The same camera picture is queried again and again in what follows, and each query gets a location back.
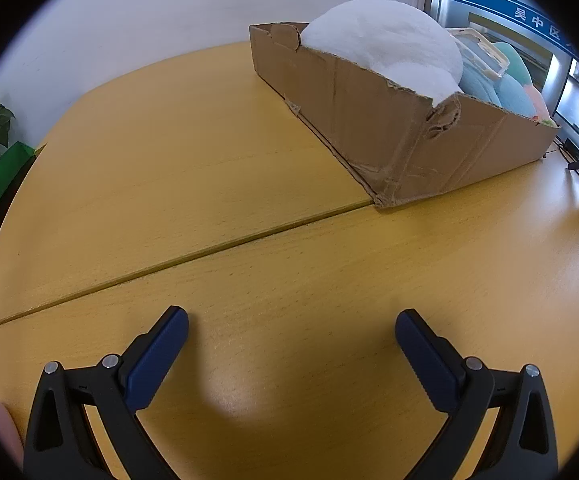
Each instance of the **blue sign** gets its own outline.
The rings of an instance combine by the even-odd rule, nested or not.
[[[518,0],[454,0],[482,10],[497,14],[507,20],[518,23],[522,27],[531,30],[555,44],[572,57],[579,58],[572,43],[564,37],[563,33],[548,17]]]

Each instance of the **green leaf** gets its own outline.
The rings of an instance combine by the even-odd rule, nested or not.
[[[0,129],[0,144],[4,147],[9,146],[9,128]]]
[[[14,118],[15,115],[13,114],[13,112],[7,108],[5,108],[4,106],[0,105],[0,117],[7,117],[9,119]]]
[[[7,130],[10,129],[9,117],[0,117],[0,128],[7,128]]]

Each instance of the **metal screw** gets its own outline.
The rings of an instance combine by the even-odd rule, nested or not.
[[[465,364],[470,370],[480,370],[483,367],[483,362],[478,357],[468,357],[465,359]]]
[[[102,358],[102,365],[105,368],[113,368],[118,364],[118,361],[119,358],[116,354],[109,354],[105,355],[105,357]]]
[[[43,368],[45,374],[53,374],[56,370],[58,370],[58,363],[56,361],[50,361],[45,365]]]
[[[540,370],[538,370],[538,367],[534,365],[527,365],[525,371],[530,377],[538,377],[540,375]]]

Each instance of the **blue gripper pad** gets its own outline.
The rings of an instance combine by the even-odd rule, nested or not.
[[[132,412],[149,406],[187,340],[189,318],[180,307],[170,307],[159,323],[152,329],[158,329],[155,335],[150,331],[138,336],[132,343],[138,343],[139,338],[152,339],[125,379],[125,404]]]
[[[454,412],[460,399],[461,378],[435,347],[445,343],[458,358],[460,355],[448,341],[436,336],[414,309],[398,315],[395,329],[396,340],[434,408],[443,413]]]

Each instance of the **cardboard box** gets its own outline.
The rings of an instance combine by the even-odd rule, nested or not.
[[[446,193],[537,160],[557,128],[454,94],[431,98],[301,46],[306,23],[250,27],[253,65],[378,207]]]

